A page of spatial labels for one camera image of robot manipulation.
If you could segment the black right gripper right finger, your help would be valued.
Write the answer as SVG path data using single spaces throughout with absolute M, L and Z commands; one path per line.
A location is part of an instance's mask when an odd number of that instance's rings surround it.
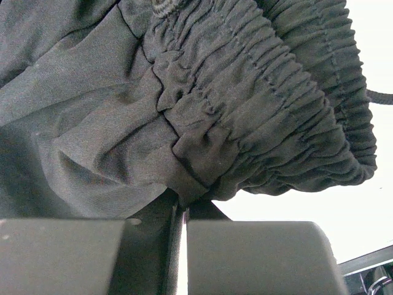
M 230 218 L 225 215 L 210 200 L 199 200 L 192 203 L 185 212 L 186 221 L 194 220 L 223 220 L 229 221 Z

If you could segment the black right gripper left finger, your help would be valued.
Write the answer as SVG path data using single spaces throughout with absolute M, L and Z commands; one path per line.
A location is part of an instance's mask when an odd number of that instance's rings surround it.
M 183 211 L 163 193 L 125 223 L 109 294 L 176 294 Z

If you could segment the black trousers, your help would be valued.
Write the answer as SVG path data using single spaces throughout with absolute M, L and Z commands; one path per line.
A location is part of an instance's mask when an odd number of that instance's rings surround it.
M 344 1 L 2 1 L 1 216 L 356 186 L 375 97 Z

